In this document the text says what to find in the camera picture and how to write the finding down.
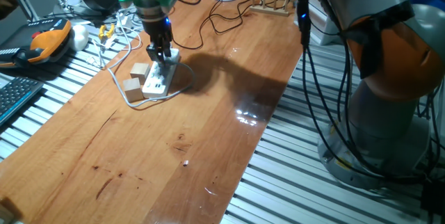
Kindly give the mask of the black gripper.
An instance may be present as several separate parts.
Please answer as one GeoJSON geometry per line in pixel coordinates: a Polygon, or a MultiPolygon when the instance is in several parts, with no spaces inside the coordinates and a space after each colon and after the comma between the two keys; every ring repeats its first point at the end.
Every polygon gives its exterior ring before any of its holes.
{"type": "Polygon", "coordinates": [[[157,45],[150,44],[147,46],[148,56],[153,62],[164,65],[164,59],[172,56],[172,27],[169,18],[164,17],[157,21],[143,20],[142,25],[145,32],[150,36],[150,40],[157,43],[157,45]]]}

